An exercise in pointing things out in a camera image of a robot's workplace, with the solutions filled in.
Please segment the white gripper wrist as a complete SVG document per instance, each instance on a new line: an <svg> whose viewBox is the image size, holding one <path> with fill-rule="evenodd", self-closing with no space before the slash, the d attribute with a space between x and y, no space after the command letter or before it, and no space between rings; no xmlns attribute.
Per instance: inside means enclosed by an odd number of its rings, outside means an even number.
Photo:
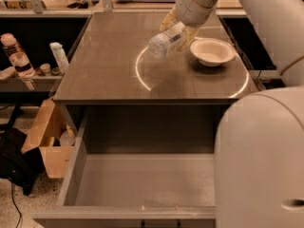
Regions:
<svg viewBox="0 0 304 228"><path fill-rule="evenodd" d="M177 51L187 49L195 40L200 25L208 19L216 2L217 0L176 0L175 6L162 20L160 31L170 29L181 21L185 27L181 30L181 41Z"/></svg>

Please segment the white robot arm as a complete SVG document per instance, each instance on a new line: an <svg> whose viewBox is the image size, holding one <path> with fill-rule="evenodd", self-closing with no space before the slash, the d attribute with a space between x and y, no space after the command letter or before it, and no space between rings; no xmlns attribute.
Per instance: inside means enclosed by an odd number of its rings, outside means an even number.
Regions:
<svg viewBox="0 0 304 228"><path fill-rule="evenodd" d="M176 0L162 27L206 22L218 0ZM304 228L304 2L238 0L284 87L232 104L215 143L217 228Z"/></svg>

